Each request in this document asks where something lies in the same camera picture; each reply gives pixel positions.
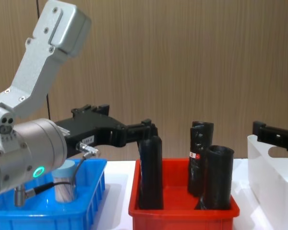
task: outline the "robotic arm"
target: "robotic arm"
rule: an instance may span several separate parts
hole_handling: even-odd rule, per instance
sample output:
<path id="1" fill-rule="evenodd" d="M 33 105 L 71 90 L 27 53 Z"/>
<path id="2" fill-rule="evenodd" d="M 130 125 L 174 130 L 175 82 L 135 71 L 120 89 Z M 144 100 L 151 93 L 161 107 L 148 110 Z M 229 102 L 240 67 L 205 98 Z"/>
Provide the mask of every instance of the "robotic arm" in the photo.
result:
<path id="1" fill-rule="evenodd" d="M 60 65 L 77 55 L 91 21 L 76 6 L 48 1 L 12 85 L 0 93 L 0 193 L 37 175 L 60 167 L 67 147 L 60 129 L 50 120 L 19 125 L 41 107 Z"/>
<path id="2" fill-rule="evenodd" d="M 158 136 L 151 120 L 126 126 L 108 116 L 108 105 L 72 109 L 72 118 L 56 123 L 39 119 L 14 125 L 42 105 L 59 66 L 79 53 L 90 24 L 76 6 L 49 0 L 12 85 L 0 93 L 0 193 L 16 188 L 17 206 L 24 204 L 23 183 L 60 167 L 67 157 L 97 153 L 97 145 L 123 147 Z"/>
<path id="3" fill-rule="evenodd" d="M 253 122 L 253 134 L 257 141 L 286 148 L 288 151 L 288 130 L 267 126 L 263 122 Z"/>

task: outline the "white plastic bin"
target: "white plastic bin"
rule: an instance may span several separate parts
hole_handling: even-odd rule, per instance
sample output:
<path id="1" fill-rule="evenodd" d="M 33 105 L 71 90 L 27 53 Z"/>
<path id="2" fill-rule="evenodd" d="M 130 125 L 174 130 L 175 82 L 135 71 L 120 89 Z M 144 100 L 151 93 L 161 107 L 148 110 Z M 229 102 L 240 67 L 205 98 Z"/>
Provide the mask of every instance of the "white plastic bin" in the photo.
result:
<path id="1" fill-rule="evenodd" d="M 273 145 L 248 136 L 250 186 L 275 230 L 288 230 L 288 158 L 272 158 Z"/>

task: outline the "blue plastic tray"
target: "blue plastic tray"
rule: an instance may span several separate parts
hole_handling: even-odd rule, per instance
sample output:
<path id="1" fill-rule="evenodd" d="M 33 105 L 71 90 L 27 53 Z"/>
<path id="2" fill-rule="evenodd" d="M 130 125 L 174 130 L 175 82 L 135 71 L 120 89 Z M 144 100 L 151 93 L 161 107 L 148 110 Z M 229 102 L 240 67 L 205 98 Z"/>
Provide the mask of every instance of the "blue plastic tray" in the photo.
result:
<path id="1" fill-rule="evenodd" d="M 54 188 L 14 206 L 13 190 L 0 195 L 0 230 L 89 230 L 105 190 L 106 160 L 86 160 L 76 176 L 77 199 L 60 204 Z M 25 184 L 26 189 L 52 181 L 51 173 Z"/>

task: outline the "white table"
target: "white table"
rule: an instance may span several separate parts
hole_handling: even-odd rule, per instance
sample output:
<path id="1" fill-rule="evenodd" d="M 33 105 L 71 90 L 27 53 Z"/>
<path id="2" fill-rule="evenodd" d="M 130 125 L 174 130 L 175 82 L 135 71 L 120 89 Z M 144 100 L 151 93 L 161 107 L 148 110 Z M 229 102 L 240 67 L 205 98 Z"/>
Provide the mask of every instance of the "white table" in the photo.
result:
<path id="1" fill-rule="evenodd" d="M 106 190 L 98 207 L 93 230 L 132 230 L 128 206 L 135 161 L 109 161 L 105 168 Z M 235 230 L 273 230 L 248 181 L 247 159 L 235 159 L 231 194 L 240 208 Z"/>

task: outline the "silver cylinder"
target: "silver cylinder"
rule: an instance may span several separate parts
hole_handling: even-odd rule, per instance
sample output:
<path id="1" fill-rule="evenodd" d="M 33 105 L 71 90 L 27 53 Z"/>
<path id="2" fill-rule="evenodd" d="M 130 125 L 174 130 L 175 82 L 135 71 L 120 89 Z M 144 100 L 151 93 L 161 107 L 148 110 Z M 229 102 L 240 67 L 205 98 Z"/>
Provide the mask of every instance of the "silver cylinder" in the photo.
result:
<path id="1" fill-rule="evenodd" d="M 2 145 L 0 193 L 60 167 L 67 156 L 63 134 L 47 119 L 15 125 L 14 132 L 2 139 Z"/>
<path id="2" fill-rule="evenodd" d="M 14 205 L 16 207 L 22 207 L 25 203 L 25 190 L 24 184 L 21 184 L 14 188 Z"/>
<path id="3" fill-rule="evenodd" d="M 74 161 L 66 160 L 64 164 L 52 172 L 53 182 L 72 182 L 72 176 L 76 170 Z M 75 186 L 73 184 L 59 184 L 54 187 L 57 202 L 69 203 L 75 198 Z"/>
<path id="4" fill-rule="evenodd" d="M 59 177 L 53 177 L 53 182 L 72 182 L 71 177 L 65 177 L 65 178 L 59 178 Z M 69 203 L 75 200 L 75 187 L 71 184 L 59 184 L 57 186 L 54 186 L 55 191 L 55 198 L 57 202 L 60 203 Z"/>

